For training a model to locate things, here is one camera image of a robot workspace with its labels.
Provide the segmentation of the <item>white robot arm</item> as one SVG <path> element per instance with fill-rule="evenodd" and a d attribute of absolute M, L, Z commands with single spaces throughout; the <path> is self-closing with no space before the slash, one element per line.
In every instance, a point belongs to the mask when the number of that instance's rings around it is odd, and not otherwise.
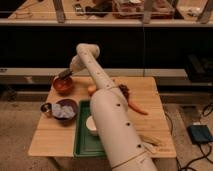
<path fill-rule="evenodd" d="M 157 171 L 128 118 L 128 103 L 114 81 L 98 64 L 100 49 L 95 44 L 80 43 L 70 69 L 76 73 L 86 68 L 97 90 L 90 100 L 90 111 L 112 171 Z"/>

